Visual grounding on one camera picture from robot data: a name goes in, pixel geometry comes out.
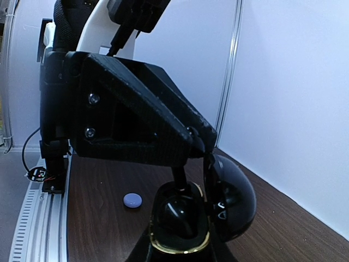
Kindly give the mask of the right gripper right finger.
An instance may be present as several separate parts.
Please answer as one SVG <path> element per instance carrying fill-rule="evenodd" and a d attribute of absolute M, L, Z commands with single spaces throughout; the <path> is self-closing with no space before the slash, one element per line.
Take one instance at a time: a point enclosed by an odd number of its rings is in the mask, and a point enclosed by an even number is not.
<path fill-rule="evenodd" d="M 211 240 L 210 246 L 213 262 L 238 262 L 225 243 Z"/>

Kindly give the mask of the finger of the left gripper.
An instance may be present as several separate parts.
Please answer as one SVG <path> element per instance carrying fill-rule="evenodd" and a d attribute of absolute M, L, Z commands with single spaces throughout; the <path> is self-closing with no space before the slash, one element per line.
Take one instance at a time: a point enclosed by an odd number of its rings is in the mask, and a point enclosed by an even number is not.
<path fill-rule="evenodd" d="M 141 150 L 142 160 L 187 160 L 211 154 L 215 129 L 157 65 L 121 58 L 120 100 L 133 113 L 119 132 Z"/>

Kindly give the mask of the black charging case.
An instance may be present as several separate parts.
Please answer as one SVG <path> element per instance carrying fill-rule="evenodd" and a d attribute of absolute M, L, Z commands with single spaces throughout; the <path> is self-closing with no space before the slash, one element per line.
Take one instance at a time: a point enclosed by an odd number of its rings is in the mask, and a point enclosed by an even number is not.
<path fill-rule="evenodd" d="M 174 181 L 162 185 L 154 199 L 149 224 L 152 247 L 160 253 L 190 255 L 205 250 L 215 230 L 221 242 L 231 241 L 252 224 L 257 210 L 255 190 L 241 169 L 225 156 L 211 153 L 203 160 L 204 189 L 187 182 L 185 191 L 178 191 Z M 162 228 L 158 222 L 161 204 L 170 197 L 194 198 L 198 209 L 197 236 L 183 239 Z"/>

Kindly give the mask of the black earbud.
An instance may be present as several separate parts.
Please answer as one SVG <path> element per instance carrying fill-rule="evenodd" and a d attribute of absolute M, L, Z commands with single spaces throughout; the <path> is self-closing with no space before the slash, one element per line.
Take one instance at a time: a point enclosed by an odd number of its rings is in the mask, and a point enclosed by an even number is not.
<path fill-rule="evenodd" d="M 197 236 L 198 209 L 194 198 L 175 195 L 165 200 L 158 211 L 158 224 L 183 239 Z"/>
<path fill-rule="evenodd" d="M 185 191 L 187 189 L 188 183 L 186 180 L 186 174 L 184 167 L 172 167 L 171 168 L 174 185 L 176 190 L 178 191 Z"/>

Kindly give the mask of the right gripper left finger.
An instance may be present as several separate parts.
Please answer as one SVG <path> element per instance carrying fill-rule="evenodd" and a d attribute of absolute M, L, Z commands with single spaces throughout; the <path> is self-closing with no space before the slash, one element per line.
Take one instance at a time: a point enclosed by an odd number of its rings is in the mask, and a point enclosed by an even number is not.
<path fill-rule="evenodd" d="M 150 262 L 151 260 L 152 245 L 148 233 L 144 231 L 128 256 L 128 262 Z"/>

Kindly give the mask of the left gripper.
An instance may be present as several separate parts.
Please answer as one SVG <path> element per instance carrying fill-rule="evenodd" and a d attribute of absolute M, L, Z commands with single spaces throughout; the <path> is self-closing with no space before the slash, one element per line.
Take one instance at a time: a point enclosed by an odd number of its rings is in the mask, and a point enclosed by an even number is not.
<path fill-rule="evenodd" d="M 40 150 L 60 163 L 69 142 L 81 157 L 178 167 L 193 143 L 154 93 L 146 63 L 81 51 L 50 51 L 40 65 Z"/>

